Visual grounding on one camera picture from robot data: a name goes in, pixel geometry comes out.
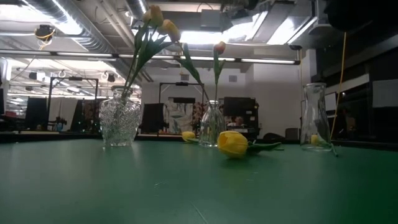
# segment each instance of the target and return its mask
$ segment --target yellow cable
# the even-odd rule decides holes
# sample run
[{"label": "yellow cable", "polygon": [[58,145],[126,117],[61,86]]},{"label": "yellow cable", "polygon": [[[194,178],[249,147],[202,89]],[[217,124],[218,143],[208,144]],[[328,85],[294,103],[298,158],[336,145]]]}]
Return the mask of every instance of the yellow cable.
[{"label": "yellow cable", "polygon": [[37,35],[36,35],[36,31],[37,31],[37,29],[35,30],[35,36],[36,36],[37,38],[40,38],[40,39],[48,38],[48,37],[52,36],[52,35],[55,33],[55,29],[54,29],[54,30],[51,32],[51,34],[49,34],[49,35],[37,36]]},{"label": "yellow cable", "polygon": [[[300,108],[302,106],[301,102],[303,101],[303,50],[300,49]],[[301,118],[303,119],[303,108],[300,109]]]},{"label": "yellow cable", "polygon": [[334,130],[335,130],[335,123],[336,123],[336,118],[337,118],[337,109],[338,109],[338,103],[339,103],[339,100],[340,100],[341,84],[343,83],[344,62],[345,62],[345,53],[346,53],[346,40],[347,40],[347,32],[344,33],[343,57],[342,57],[342,59],[341,59],[340,84],[338,85],[337,102],[336,102],[336,111],[335,111],[335,117],[333,118],[333,125],[332,125],[332,127],[331,127],[330,139],[331,139],[331,137],[333,136],[333,132],[334,132]]}]

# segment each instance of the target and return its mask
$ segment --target vase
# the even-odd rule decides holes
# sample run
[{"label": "vase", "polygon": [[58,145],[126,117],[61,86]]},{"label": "vase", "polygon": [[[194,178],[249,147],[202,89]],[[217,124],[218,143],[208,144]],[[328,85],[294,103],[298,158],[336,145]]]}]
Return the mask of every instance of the vase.
[{"label": "vase", "polygon": [[218,109],[218,101],[210,100],[209,107],[200,121],[199,145],[216,147],[218,136],[223,131],[226,131],[226,126]]},{"label": "vase", "polygon": [[330,130],[325,109],[325,83],[304,86],[305,111],[300,145],[306,151],[331,151]]},{"label": "vase", "polygon": [[113,98],[101,102],[99,121],[105,146],[132,146],[141,123],[141,104],[122,96],[123,86],[112,86]]}]

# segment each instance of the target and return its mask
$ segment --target white wall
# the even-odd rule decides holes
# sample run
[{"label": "white wall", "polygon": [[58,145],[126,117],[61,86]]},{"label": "white wall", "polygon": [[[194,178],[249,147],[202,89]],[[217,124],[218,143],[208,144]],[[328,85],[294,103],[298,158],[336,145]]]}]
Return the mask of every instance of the white wall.
[{"label": "white wall", "polygon": [[300,126],[300,77],[295,65],[254,65],[253,97],[259,103],[260,138],[266,133],[285,136]]},{"label": "white wall", "polygon": [[[207,69],[198,68],[201,76],[201,81],[205,84],[205,89],[210,99],[215,98],[215,84],[214,84],[214,73],[213,70],[208,71]],[[180,69],[169,68],[167,70],[161,70],[156,68],[148,68],[147,72],[156,81],[154,83],[142,84],[142,102],[143,103],[158,103],[159,102],[159,82],[180,82]],[[230,83],[229,75],[236,75],[238,81],[236,83]],[[189,83],[196,83],[196,81],[190,77]],[[162,94],[160,102],[163,103],[168,100],[169,97],[194,97],[196,101],[201,101],[201,92],[196,90],[193,86],[175,86],[170,85]],[[241,73],[239,69],[224,69],[220,75],[218,84],[218,97],[224,98],[226,96],[246,96],[245,94],[245,73]]]},{"label": "white wall", "polygon": [[[179,82],[180,69],[168,70],[148,68],[154,80],[158,82]],[[201,74],[210,98],[214,98],[213,71],[201,69]],[[306,52],[302,62],[302,81],[299,65],[263,65],[254,64],[249,70],[240,73],[237,69],[224,69],[220,76],[218,97],[240,96],[255,97],[259,103],[259,123],[262,130],[259,138],[265,133],[276,133],[285,136],[287,128],[299,128],[301,117],[302,84],[310,83],[311,75],[316,74],[315,51]],[[237,75],[237,83],[229,83],[228,75]],[[201,94],[192,86],[170,86],[163,92],[161,102],[168,97],[195,97],[201,101]],[[157,103],[159,97],[159,83],[146,83],[142,86],[142,102]]]}]

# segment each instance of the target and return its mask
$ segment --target spotlight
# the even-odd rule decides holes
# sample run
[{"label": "spotlight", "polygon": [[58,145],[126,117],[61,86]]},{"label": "spotlight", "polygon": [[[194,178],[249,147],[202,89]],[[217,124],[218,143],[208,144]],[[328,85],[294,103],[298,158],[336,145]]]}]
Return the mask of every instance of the spotlight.
[{"label": "spotlight", "polygon": [[114,74],[108,75],[108,82],[114,82],[116,79],[114,78]]},{"label": "spotlight", "polygon": [[33,79],[33,80],[36,80],[37,79],[37,72],[30,72],[29,73],[29,78]]}]

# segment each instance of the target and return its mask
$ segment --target monitor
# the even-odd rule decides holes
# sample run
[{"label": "monitor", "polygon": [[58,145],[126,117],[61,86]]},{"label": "monitor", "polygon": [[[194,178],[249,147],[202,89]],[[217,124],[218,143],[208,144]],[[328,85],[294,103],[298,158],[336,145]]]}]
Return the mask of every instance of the monitor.
[{"label": "monitor", "polygon": [[246,97],[225,97],[224,116],[253,115],[256,107],[256,99]]}]

